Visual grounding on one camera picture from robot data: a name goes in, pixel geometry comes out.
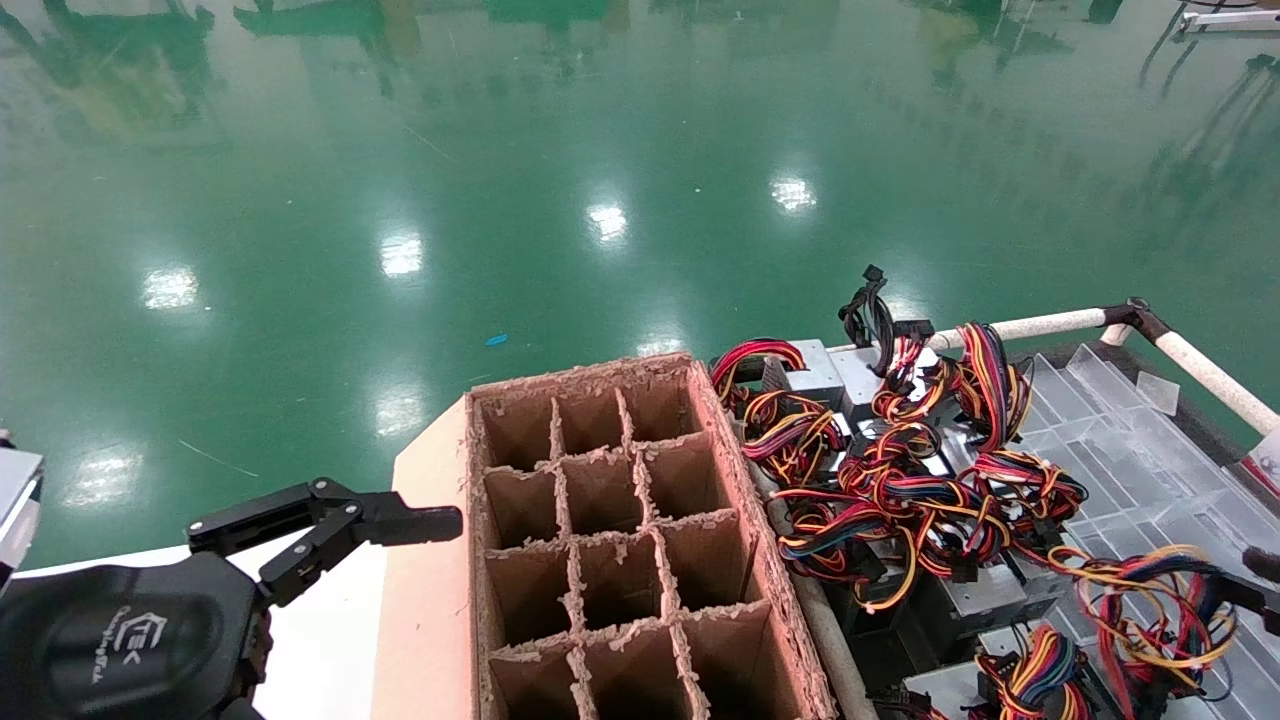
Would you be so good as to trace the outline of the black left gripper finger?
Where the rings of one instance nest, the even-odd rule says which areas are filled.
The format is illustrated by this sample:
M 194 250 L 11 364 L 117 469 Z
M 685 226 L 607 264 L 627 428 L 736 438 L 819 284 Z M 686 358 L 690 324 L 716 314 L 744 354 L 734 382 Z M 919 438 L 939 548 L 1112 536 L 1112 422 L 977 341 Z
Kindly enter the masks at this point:
M 225 559 L 300 533 L 259 570 L 265 602 L 284 607 L 362 544 L 449 542 L 463 528 L 456 506 L 413 509 L 394 491 L 356 492 L 332 478 L 316 478 L 192 521 L 188 548 Z

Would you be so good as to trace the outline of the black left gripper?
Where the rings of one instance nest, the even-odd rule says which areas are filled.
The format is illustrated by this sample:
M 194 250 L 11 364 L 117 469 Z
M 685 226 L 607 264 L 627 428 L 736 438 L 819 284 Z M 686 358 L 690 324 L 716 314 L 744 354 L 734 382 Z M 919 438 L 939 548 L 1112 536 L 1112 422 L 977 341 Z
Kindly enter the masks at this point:
M 5 719 L 255 719 L 273 647 L 259 583 L 225 559 L 20 577 L 3 594 Z

